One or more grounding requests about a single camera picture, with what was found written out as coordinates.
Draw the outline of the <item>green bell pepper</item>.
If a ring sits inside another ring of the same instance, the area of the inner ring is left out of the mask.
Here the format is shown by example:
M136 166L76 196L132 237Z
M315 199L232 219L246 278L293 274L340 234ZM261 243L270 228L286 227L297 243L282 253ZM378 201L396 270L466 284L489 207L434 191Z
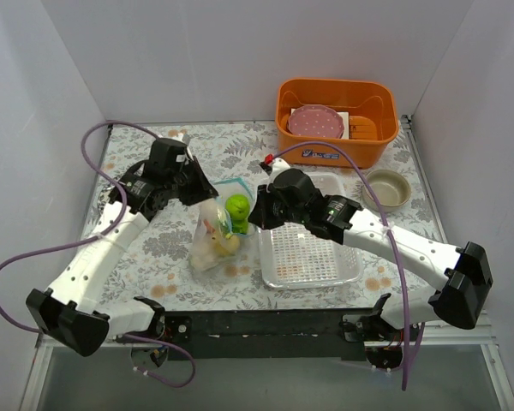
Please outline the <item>green bell pepper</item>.
M250 214L249 199L244 194L231 195L225 202L225 209L229 213L232 230L235 233L246 235Z

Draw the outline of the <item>yellow pear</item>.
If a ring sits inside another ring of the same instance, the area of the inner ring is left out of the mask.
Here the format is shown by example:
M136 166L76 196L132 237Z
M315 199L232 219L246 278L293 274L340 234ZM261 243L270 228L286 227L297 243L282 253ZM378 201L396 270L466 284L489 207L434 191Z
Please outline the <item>yellow pear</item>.
M241 246L240 240L236 235L229 237L212 236L212 249L219 257L235 255Z

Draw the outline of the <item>clear zip top bag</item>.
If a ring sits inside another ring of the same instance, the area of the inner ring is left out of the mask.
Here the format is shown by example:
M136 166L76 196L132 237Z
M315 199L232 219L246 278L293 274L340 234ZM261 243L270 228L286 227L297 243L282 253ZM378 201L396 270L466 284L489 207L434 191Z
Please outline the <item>clear zip top bag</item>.
M240 178L214 182L218 196L199 204L199 216L189 252L189 267L197 282L218 277L251 246L256 228L248 221L255 200Z

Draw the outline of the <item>white cauliflower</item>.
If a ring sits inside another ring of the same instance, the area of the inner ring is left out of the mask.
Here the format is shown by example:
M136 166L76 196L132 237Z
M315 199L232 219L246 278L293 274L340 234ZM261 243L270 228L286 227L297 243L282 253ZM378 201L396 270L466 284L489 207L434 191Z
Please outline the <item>white cauliflower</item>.
M211 237L195 241L191 247L189 263L195 271L207 271L219 264L223 255L218 251L218 242Z

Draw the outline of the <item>white radish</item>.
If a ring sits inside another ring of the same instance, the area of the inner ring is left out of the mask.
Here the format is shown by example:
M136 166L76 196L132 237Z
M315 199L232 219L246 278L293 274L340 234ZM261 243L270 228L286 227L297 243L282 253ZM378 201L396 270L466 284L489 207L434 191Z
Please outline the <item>white radish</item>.
M200 203L200 221L204 224L208 234L219 232L221 235L228 235L230 233L228 212L215 199Z

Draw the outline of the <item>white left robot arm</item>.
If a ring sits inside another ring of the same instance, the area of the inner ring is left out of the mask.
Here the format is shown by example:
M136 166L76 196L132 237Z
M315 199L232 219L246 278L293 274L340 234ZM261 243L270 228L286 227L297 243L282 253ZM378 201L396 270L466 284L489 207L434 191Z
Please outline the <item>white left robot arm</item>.
M126 333L158 341L165 331L159 303L135 297L104 308L102 289L131 243L170 201L192 206L217 195L182 137L156 139L148 159L115 183L88 244L47 290L30 292L27 308L40 330L84 357Z

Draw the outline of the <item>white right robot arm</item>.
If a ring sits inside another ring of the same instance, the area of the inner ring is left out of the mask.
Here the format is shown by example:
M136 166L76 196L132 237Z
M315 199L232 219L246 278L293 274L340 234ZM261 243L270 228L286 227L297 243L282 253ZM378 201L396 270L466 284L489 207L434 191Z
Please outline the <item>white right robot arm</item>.
M258 186L249 221L268 230L300 224L320 239L400 262L427 283L406 298L382 295L372 312L358 320L366 337L386 341L406 325L434 320L472 330L493 286L482 246L468 242L456 247L400 227L388 229L354 200L323 194L299 169L281 171Z

